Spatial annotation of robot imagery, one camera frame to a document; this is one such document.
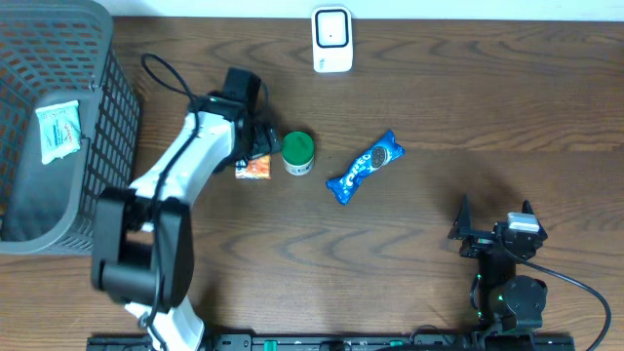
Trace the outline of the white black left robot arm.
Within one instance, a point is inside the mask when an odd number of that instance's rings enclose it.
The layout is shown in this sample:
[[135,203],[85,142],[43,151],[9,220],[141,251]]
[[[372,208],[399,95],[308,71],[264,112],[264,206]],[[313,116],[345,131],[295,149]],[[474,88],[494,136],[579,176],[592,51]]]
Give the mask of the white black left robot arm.
[[187,295],[194,270],[191,208],[213,173],[256,155],[256,102],[256,95],[197,98],[151,169],[98,197],[92,285],[136,316],[155,350],[202,347],[206,325]]

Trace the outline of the orange tissue pack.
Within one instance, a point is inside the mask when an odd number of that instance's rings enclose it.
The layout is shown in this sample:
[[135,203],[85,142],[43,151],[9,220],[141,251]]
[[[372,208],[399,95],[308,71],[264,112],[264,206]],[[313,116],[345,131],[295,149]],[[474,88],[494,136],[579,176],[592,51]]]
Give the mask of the orange tissue pack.
[[271,156],[264,155],[253,160],[241,160],[235,165],[237,179],[269,179],[271,177]]

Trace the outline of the blue Oreo cookie pack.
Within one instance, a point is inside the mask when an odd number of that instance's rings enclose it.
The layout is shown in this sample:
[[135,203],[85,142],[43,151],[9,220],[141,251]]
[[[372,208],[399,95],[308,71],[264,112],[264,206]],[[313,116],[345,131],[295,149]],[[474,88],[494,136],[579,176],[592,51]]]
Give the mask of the blue Oreo cookie pack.
[[389,130],[356,158],[344,175],[328,180],[326,187],[340,205],[346,206],[368,176],[405,154],[405,148]]

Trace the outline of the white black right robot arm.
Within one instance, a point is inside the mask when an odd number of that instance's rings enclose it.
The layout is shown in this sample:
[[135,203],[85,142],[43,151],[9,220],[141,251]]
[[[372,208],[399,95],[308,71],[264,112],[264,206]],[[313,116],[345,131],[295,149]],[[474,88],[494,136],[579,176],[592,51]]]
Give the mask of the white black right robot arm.
[[487,231],[473,227],[469,200],[463,197],[448,238],[461,242],[460,256],[478,261],[471,304],[488,329],[522,334],[543,326],[547,287],[517,273],[517,266],[534,257],[548,238],[529,201]]

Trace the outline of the green lid white jar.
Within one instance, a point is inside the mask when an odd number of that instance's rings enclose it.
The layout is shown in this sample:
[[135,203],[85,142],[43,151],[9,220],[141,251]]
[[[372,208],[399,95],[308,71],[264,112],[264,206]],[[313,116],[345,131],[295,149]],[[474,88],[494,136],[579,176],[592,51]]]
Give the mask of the green lid white jar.
[[285,169],[293,176],[304,176],[314,166],[315,143],[305,132],[291,132],[283,139],[282,158]]

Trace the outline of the white wet wipes pack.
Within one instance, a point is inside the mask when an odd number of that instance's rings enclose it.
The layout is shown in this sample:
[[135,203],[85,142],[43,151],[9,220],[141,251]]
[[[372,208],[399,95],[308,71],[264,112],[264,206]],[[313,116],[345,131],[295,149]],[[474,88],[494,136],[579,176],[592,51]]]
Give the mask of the white wet wipes pack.
[[78,100],[39,107],[35,114],[40,126],[43,165],[80,150],[82,132]]

